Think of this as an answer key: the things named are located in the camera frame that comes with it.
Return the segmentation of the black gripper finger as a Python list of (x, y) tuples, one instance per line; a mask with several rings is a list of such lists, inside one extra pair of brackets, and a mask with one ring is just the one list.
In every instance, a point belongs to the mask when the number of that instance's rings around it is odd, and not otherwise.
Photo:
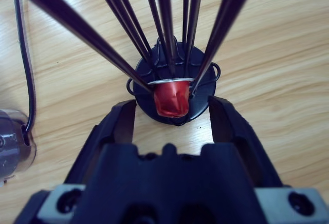
[(114, 105), (90, 132), (64, 183), (87, 183), (106, 144), (131, 144), (133, 141), (136, 101)]
[(271, 163), (254, 129), (226, 99), (208, 98), (212, 137), (215, 143), (232, 143), (255, 187), (282, 187), (283, 183)]

